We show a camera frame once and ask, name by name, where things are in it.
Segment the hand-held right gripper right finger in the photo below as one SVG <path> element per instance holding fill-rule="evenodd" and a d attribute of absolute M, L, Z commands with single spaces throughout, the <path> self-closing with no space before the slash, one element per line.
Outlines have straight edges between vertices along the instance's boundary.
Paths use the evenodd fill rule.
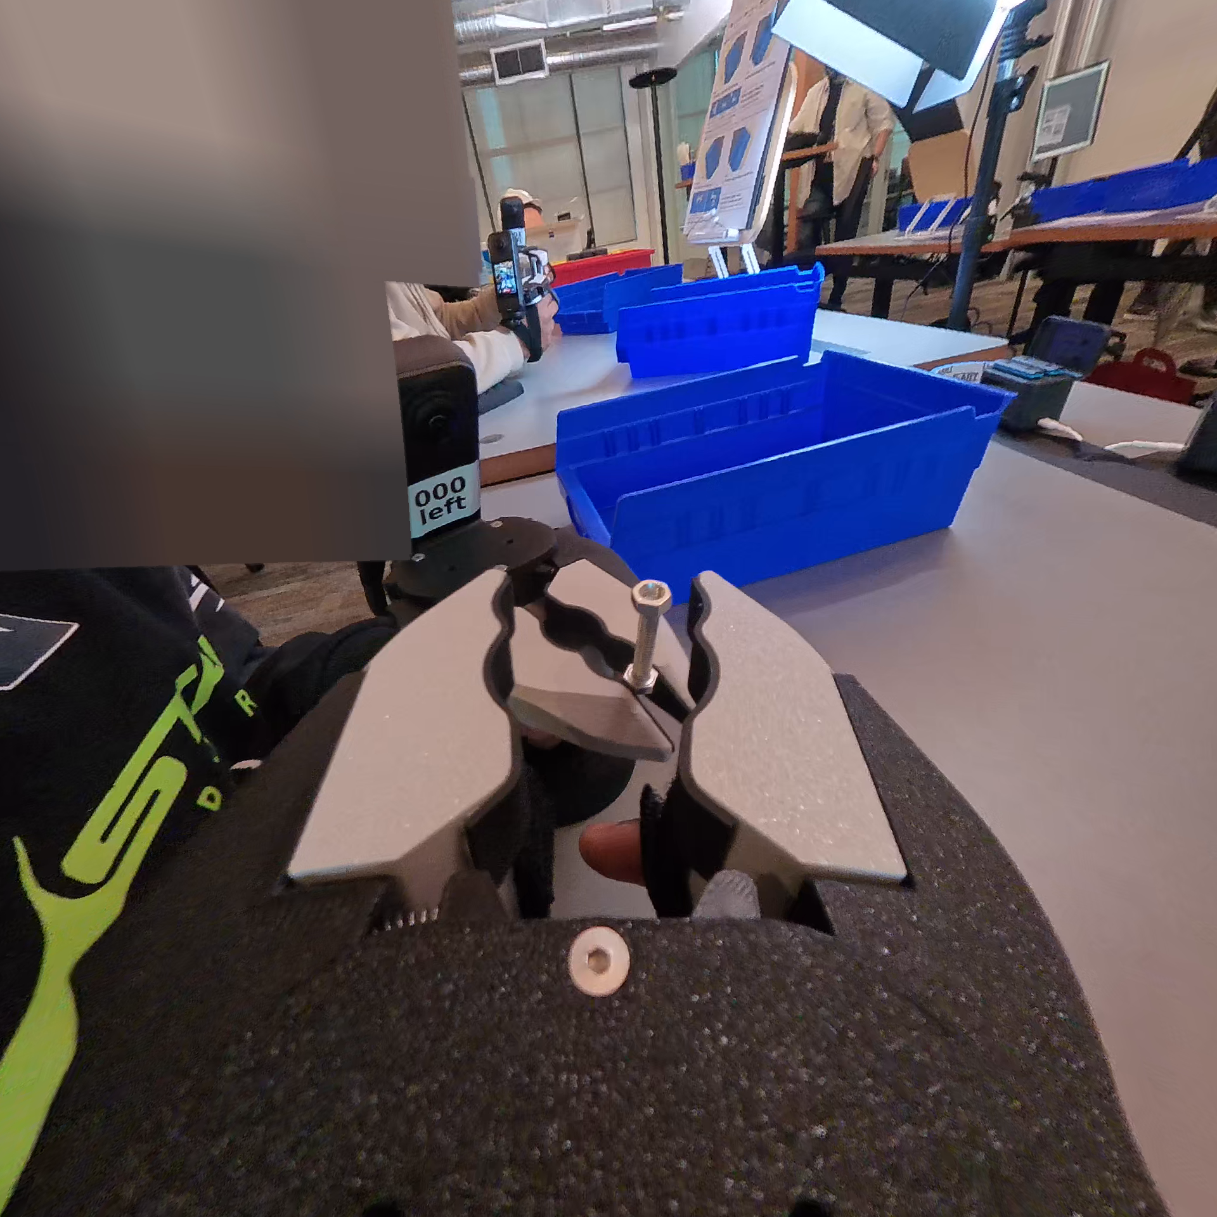
<path fill-rule="evenodd" d="M 908 863 L 829 663 L 707 570 L 692 579 L 692 711 L 640 862 L 660 917 L 829 922 L 823 883 L 899 888 Z"/>

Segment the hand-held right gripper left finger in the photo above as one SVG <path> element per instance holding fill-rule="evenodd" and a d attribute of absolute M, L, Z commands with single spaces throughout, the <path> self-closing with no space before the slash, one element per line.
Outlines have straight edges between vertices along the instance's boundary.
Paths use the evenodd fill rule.
<path fill-rule="evenodd" d="M 434 922 L 451 876 L 484 874 L 521 917 L 554 902 L 554 826 L 522 793 L 509 711 L 513 590 L 477 573 L 367 663 L 284 876 L 386 880 L 405 922 Z"/>

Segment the long wooden desk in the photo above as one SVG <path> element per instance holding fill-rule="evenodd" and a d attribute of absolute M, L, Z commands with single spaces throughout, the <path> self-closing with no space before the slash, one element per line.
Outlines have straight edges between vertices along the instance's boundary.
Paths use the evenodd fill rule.
<path fill-rule="evenodd" d="M 818 246 L 818 262 L 841 262 L 859 280 L 872 280 L 869 313 L 887 320 L 893 285 L 954 283 L 962 237 L 951 234 L 881 234 Z M 1014 226 L 981 246 L 977 280 L 999 273 L 1014 256 L 1017 273 L 1040 285 L 1163 283 L 1183 288 L 1215 283 L 1215 199 L 1202 206 L 1089 214 Z"/>

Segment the grey tool case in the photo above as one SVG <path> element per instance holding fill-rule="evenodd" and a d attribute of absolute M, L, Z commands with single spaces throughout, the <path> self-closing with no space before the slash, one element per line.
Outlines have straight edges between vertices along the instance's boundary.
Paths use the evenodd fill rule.
<path fill-rule="evenodd" d="M 1215 488 L 1215 395 L 1202 404 L 1196 426 L 1178 451 L 1178 477 Z"/>

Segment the wooden chair back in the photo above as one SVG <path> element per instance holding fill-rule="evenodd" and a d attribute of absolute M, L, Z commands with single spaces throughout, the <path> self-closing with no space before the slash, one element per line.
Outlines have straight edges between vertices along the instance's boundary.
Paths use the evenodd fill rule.
<path fill-rule="evenodd" d="M 918 204 L 931 199 L 963 199 L 965 156 L 971 151 L 965 129 L 940 132 L 908 145 L 908 178 Z"/>

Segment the black and blue device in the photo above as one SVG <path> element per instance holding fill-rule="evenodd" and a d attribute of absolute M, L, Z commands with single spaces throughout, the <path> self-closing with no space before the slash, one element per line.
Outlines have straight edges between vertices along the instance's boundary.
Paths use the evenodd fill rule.
<path fill-rule="evenodd" d="M 981 384 L 1010 396 L 999 430 L 1008 435 L 1036 433 L 1040 421 L 1056 423 L 1079 372 L 1036 359 L 1007 358 L 984 367 Z"/>

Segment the red plastic bin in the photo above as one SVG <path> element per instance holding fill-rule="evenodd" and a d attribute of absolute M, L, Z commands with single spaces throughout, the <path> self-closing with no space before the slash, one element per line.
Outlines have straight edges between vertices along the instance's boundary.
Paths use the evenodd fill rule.
<path fill-rule="evenodd" d="M 628 250 L 609 250 L 609 252 L 586 252 L 581 256 L 570 256 L 552 266 L 554 272 L 554 288 L 564 285 L 584 283 L 590 279 L 626 273 L 634 270 L 651 267 L 654 260 L 651 248 L 628 248 Z"/>

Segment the black printed shirt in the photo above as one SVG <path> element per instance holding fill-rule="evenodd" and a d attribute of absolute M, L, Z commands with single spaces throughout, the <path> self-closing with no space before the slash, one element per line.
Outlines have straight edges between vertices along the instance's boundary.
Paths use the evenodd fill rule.
<path fill-rule="evenodd" d="M 2 1208 L 77 1057 L 74 972 L 161 856 L 300 722 L 192 567 L 2 570 Z"/>

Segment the black floor lamp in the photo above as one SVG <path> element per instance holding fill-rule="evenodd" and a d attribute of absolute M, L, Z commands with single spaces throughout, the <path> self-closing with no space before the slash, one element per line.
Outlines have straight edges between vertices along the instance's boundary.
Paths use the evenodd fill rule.
<path fill-rule="evenodd" d="M 648 101 L 651 116 L 651 151 L 654 151 L 654 175 L 656 175 L 656 199 L 658 199 L 658 231 L 662 263 L 670 266 L 670 245 L 669 245 L 669 219 L 666 219 L 666 173 L 662 162 L 662 104 L 660 91 L 677 77 L 677 68 L 658 66 L 644 68 L 630 77 L 630 87 L 644 95 Z"/>

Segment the red bag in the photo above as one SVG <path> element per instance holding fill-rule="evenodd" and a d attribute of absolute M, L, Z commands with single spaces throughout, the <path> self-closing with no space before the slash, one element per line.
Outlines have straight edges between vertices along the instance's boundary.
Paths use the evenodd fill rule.
<path fill-rule="evenodd" d="M 1196 378 L 1181 375 L 1173 358 L 1156 347 L 1143 347 L 1131 358 L 1100 362 L 1086 375 L 1086 382 L 1181 404 L 1191 404 L 1196 391 Z"/>

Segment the studio light on stand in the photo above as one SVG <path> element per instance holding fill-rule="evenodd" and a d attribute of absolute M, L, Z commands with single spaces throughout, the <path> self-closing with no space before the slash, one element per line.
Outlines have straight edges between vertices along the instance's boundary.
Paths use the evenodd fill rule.
<path fill-rule="evenodd" d="M 968 330 L 971 295 L 986 245 L 1007 120 L 1033 72 L 1020 59 L 1050 42 L 1030 38 L 1045 1 L 782 1 L 774 32 L 792 50 L 918 114 L 963 97 L 993 61 L 978 165 L 955 267 L 948 328 Z"/>

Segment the dark blue bag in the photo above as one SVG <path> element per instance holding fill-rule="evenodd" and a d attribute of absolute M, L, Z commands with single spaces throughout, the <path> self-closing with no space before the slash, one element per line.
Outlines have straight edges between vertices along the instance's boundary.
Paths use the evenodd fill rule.
<path fill-rule="evenodd" d="M 1098 367 L 1112 332 L 1097 321 L 1050 314 L 1033 330 L 1023 356 L 1084 378 Z"/>

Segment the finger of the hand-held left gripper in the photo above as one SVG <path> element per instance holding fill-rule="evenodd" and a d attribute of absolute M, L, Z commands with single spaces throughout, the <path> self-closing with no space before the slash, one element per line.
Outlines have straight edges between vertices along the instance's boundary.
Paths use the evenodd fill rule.
<path fill-rule="evenodd" d="M 634 691 L 624 677 L 630 660 L 632 647 L 600 629 L 550 639 L 541 628 L 515 628 L 509 714 L 522 731 L 586 751 L 662 763 L 679 736 L 663 722 L 681 722 L 681 683 L 658 662 L 654 683 Z"/>
<path fill-rule="evenodd" d="M 547 587 L 547 624 L 579 647 L 593 647 L 611 671 L 620 673 L 634 655 L 638 613 L 632 601 L 634 581 L 619 581 L 596 564 L 570 564 Z M 675 628 L 662 616 L 654 667 L 670 689 L 688 689 L 689 658 Z"/>

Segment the roll-up banner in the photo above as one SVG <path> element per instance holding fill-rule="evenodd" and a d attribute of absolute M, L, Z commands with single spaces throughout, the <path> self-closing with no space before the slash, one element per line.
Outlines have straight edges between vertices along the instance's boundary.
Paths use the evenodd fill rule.
<path fill-rule="evenodd" d="M 692 246 L 740 246 L 769 217 L 792 104 L 785 1 L 733 1 L 684 219 Z"/>

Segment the blue plastic bin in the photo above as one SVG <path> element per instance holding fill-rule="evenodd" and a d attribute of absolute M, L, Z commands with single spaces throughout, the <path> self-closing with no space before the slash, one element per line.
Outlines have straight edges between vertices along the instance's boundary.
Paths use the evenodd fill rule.
<path fill-rule="evenodd" d="M 903 237 L 929 237 L 962 226 L 971 214 L 973 196 L 936 195 L 924 204 L 903 204 L 897 210 L 896 231 Z"/>
<path fill-rule="evenodd" d="M 829 351 L 565 408 L 576 532 L 688 598 L 954 524 L 1014 395 Z"/>
<path fill-rule="evenodd" d="M 1034 190 L 1028 222 L 1059 222 L 1077 217 L 1121 217 L 1198 207 L 1215 196 L 1215 159 L 1165 161 L 1104 178 L 1086 178 Z"/>
<path fill-rule="evenodd" d="M 805 363 L 823 280 L 813 263 L 651 288 L 617 313 L 617 362 L 632 378 Z"/>
<path fill-rule="evenodd" d="M 565 336 L 617 332 L 620 308 L 640 306 L 660 286 L 684 280 L 681 263 L 630 267 L 554 286 L 554 323 Z"/>

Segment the long thin silver bolt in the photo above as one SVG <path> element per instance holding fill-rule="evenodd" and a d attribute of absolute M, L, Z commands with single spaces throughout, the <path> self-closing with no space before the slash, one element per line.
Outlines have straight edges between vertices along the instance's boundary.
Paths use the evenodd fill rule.
<path fill-rule="evenodd" d="M 669 600 L 643 600 L 634 606 L 638 624 L 634 633 L 632 662 L 628 663 L 624 680 L 636 695 L 651 691 L 658 681 L 656 647 L 660 624 L 669 606 Z"/>

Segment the person's left forearm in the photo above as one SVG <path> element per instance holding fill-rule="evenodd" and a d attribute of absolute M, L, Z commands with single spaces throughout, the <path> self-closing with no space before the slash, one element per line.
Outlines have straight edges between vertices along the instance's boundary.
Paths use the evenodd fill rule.
<path fill-rule="evenodd" d="M 302 632 L 260 647 L 242 674 L 265 717 L 297 722 L 342 677 L 359 673 L 398 632 L 394 616 L 367 616 L 334 632 Z"/>

